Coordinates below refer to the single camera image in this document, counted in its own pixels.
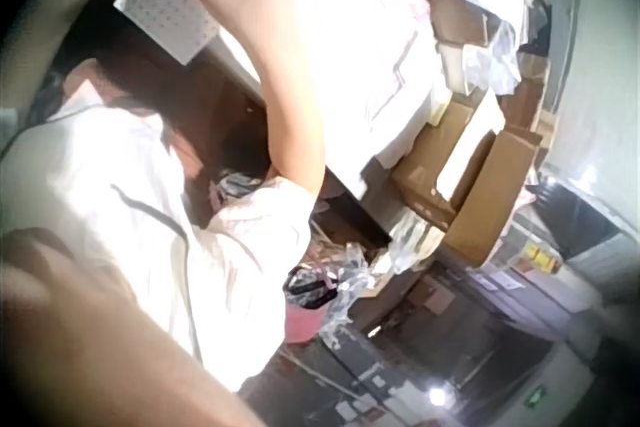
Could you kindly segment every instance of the white wall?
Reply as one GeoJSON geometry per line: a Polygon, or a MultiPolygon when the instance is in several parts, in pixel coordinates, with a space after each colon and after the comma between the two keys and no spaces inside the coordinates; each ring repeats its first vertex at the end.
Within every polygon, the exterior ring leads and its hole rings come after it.
{"type": "Polygon", "coordinates": [[[639,0],[579,0],[559,126],[547,157],[561,180],[591,193],[636,232],[639,18],[639,0]]]}

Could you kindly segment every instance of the bright light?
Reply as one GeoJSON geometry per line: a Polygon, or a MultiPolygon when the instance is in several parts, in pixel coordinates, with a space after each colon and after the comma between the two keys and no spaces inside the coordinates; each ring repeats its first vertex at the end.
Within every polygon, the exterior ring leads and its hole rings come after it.
{"type": "Polygon", "coordinates": [[[382,327],[381,327],[381,326],[376,327],[375,329],[373,329],[371,332],[369,332],[369,333],[367,334],[367,337],[369,337],[369,338],[371,338],[371,337],[375,337],[375,336],[376,336],[376,334],[377,334],[378,332],[380,332],[380,330],[382,330],[382,327]]]}
{"type": "Polygon", "coordinates": [[[447,402],[447,393],[444,389],[434,387],[429,390],[429,401],[436,407],[442,407],[447,402]]]}

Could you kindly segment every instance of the white shirt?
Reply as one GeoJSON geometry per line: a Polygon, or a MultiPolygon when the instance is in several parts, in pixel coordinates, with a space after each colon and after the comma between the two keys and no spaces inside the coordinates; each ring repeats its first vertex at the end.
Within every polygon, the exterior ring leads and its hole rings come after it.
{"type": "Polygon", "coordinates": [[[116,267],[140,308],[237,391],[284,338],[282,284],[309,243],[315,199],[276,178],[194,227],[161,132],[159,116],[103,107],[83,84],[2,160],[2,233],[46,228],[80,265],[116,267]]]}

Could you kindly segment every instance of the person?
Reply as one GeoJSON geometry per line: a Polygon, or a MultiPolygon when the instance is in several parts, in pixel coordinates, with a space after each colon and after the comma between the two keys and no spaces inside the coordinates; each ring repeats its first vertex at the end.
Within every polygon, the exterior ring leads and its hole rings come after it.
{"type": "Polygon", "coordinates": [[[201,1],[260,76],[272,166],[258,190],[192,226],[161,119],[100,105],[86,86],[3,152],[3,357],[55,418],[258,422],[225,388],[283,340],[282,284],[325,172],[323,120],[296,0],[201,1]]]}

